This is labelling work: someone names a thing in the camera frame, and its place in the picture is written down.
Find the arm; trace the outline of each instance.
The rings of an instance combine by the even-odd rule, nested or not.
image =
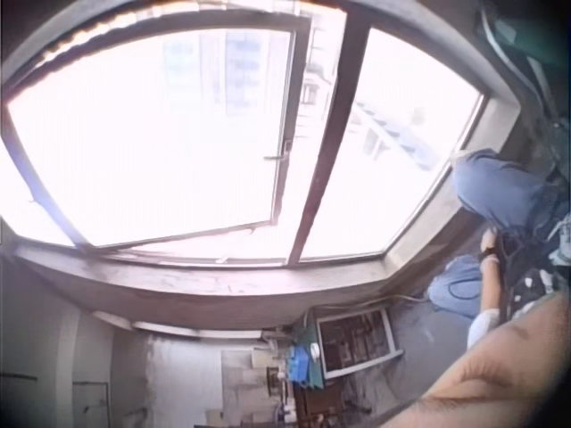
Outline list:
[[[482,238],[482,251],[495,247],[496,235],[491,229],[486,230]],[[482,260],[482,298],[480,300],[480,313],[487,309],[499,309],[501,303],[501,275],[498,257],[490,255]]]

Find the blue object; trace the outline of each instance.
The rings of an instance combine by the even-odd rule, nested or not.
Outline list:
[[[303,346],[293,346],[289,352],[287,377],[295,383],[306,383],[310,367],[310,356]]]
[[[460,158],[453,178],[464,208],[499,230],[523,227],[542,241],[569,212],[567,189],[501,160],[491,149]]]
[[[475,257],[460,256],[446,265],[428,287],[428,298],[439,309],[469,318],[480,312],[482,274]]]

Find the white sleeve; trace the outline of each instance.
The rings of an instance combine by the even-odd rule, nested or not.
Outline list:
[[[468,331],[468,348],[470,349],[476,342],[482,339],[491,330],[500,324],[500,310],[487,309],[480,313],[472,322]]]

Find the window handle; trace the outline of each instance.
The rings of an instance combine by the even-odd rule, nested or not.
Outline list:
[[[284,154],[280,154],[278,156],[264,156],[265,161],[285,161],[289,158],[289,152],[285,152]]]
[[[265,161],[287,161],[289,159],[289,152],[292,151],[292,140],[285,140],[284,144],[284,154],[279,154],[277,156],[264,156]]]

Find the wrist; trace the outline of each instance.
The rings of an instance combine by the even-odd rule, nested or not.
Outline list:
[[[484,257],[482,261],[480,261],[480,272],[484,272],[484,270],[490,265],[494,266],[500,265],[500,259],[498,259],[498,256],[496,256],[495,254],[490,254]]]
[[[484,259],[486,259],[487,257],[490,256],[494,256],[496,259],[498,258],[498,254],[496,252],[495,247],[487,247],[484,250],[482,250],[482,252],[479,254],[478,256],[478,260],[480,260],[480,262],[484,261]]]

